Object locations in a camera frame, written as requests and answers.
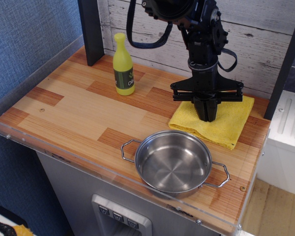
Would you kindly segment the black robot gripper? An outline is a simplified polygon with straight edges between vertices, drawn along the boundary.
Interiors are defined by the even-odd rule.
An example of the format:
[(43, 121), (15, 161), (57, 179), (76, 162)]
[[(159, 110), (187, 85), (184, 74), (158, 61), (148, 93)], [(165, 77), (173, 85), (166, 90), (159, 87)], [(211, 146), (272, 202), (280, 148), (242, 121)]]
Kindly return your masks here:
[(221, 76), (216, 66), (200, 71), (192, 69), (192, 77), (174, 82), (170, 88), (173, 90), (174, 101), (193, 101), (202, 121), (214, 121), (221, 102), (243, 100), (243, 83)]

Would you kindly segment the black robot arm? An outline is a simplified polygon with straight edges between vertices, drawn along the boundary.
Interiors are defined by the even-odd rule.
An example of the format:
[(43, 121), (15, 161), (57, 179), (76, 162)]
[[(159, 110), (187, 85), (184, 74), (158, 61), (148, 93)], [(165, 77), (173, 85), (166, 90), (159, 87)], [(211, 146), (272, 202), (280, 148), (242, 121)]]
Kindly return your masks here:
[(189, 52), (188, 66), (192, 77), (170, 85), (175, 101), (190, 101), (199, 119), (216, 119), (218, 104), (241, 102), (243, 83), (227, 79), (218, 72), (223, 66), (222, 53), (236, 57), (226, 49), (226, 32), (221, 12), (214, 0), (144, 0), (145, 12), (156, 20), (177, 25)]

